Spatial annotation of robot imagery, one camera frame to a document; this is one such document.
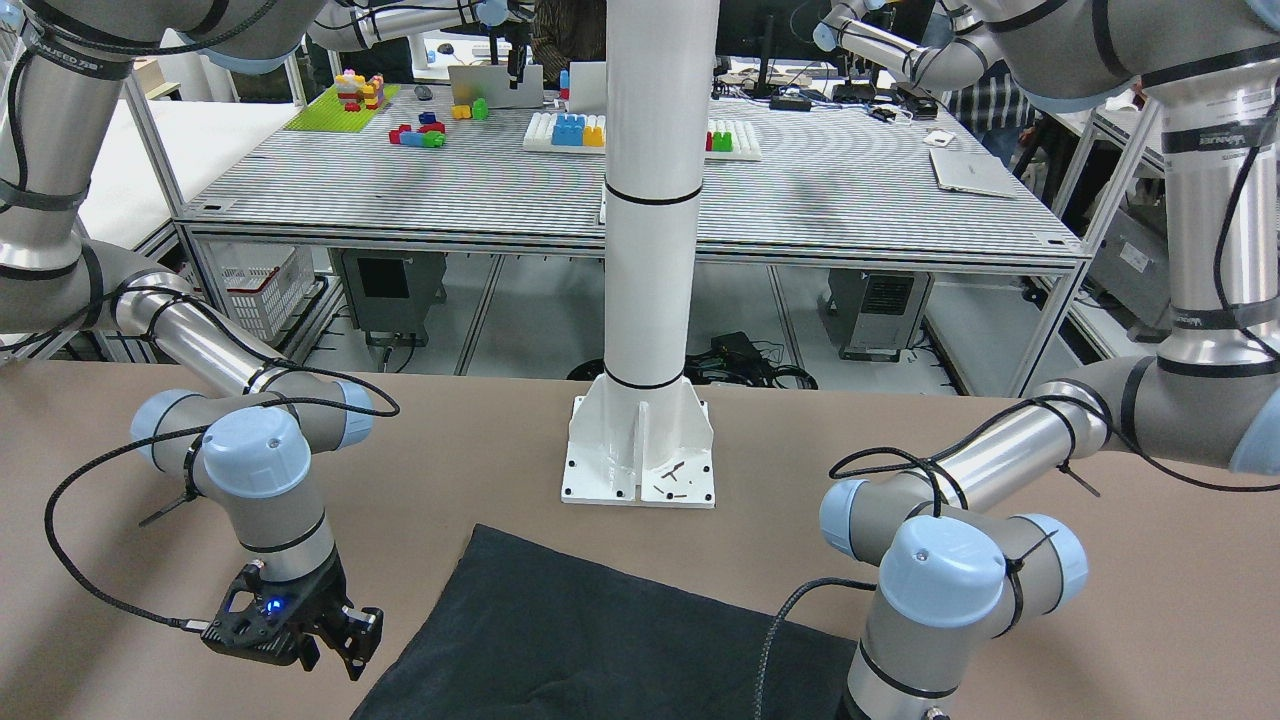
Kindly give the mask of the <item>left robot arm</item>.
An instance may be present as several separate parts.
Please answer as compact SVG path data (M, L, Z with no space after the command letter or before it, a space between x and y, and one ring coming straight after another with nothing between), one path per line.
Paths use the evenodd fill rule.
M1042 514L989 510L1074 460L1130 451L1277 474L1277 4L963 1L943 47L865 26L836 3L815 32L929 90L1005 61L1044 110L1089 108L1140 83L1162 113L1170 318L1155 354L1042 384L955 445L832 470L820 529L877 569L840 719L945 719L980 647L1060 610L1085 551Z

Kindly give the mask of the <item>neighbouring robot arm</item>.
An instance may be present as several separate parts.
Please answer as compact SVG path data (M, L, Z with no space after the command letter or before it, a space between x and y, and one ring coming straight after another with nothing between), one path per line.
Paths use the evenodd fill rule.
M883 67L897 82L925 91L954 91L973 86L1004 54L973 10L964 8L952 40L941 47L922 46L863 20L886 1L832 1L812 32L823 51L846 50Z

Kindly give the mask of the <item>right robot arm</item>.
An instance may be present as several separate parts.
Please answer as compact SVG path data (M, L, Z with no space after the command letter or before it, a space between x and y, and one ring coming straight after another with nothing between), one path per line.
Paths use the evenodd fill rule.
M175 31L189 51L280 65L320 1L23 1L23 49L3 118L3 332L120 331L218 389L166 391L132 423L132 447L220 505L250 562L207 621L125 612L193 632L212 651L311 669L335 651L351 679L375 653L383 612L346 591L316 454L357 445L380 416L376 389L316 375L195 295L178 274L73 232L123 85Z

